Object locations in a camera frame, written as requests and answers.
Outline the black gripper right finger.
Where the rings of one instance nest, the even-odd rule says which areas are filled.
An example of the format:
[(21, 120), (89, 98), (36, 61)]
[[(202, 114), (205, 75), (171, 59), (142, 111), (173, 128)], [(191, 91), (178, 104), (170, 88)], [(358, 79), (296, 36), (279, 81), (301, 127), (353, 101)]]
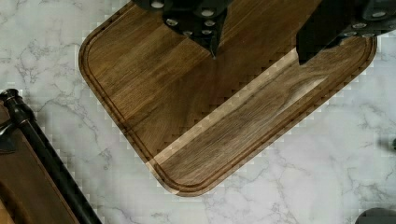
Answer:
[(296, 35), (299, 64), (343, 39), (395, 30), (396, 0), (322, 0)]

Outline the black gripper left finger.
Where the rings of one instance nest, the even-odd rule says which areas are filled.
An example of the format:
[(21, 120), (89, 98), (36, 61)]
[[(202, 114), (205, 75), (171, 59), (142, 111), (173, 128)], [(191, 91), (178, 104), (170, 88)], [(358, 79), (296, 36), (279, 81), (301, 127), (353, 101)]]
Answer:
[(216, 58), (228, 7), (233, 0), (133, 0), (140, 8), (160, 12), (163, 23)]

